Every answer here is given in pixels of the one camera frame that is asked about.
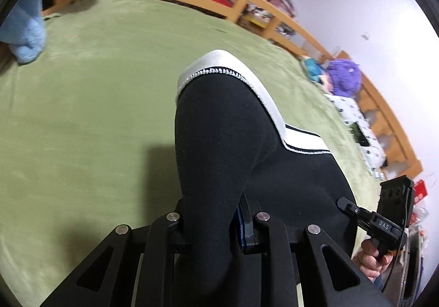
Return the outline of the person's right hand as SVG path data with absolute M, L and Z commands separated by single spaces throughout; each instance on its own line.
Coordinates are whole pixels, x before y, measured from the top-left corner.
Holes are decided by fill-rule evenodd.
M 391 252 L 379 258 L 379 251 L 371 239 L 363 240 L 360 249 L 352 258 L 353 263 L 371 282 L 380 277 L 391 265 Z

